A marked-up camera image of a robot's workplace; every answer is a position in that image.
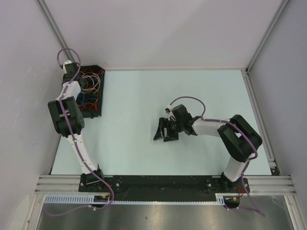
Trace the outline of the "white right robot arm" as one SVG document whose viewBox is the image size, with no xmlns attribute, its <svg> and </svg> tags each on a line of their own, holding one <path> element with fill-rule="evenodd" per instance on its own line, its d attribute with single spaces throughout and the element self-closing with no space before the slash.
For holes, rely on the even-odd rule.
<svg viewBox="0 0 307 230">
<path fill-rule="evenodd" d="M 159 118 L 157 132 L 153 140 L 164 142 L 179 140 L 179 133 L 190 136 L 207 135 L 221 138 L 230 159 L 221 174 L 221 186 L 226 192 L 233 192 L 242 181 L 242 175 L 249 162 L 258 157 L 262 138 L 241 115 L 228 120 L 192 117 L 182 104 L 166 108 L 168 117 Z"/>
</svg>

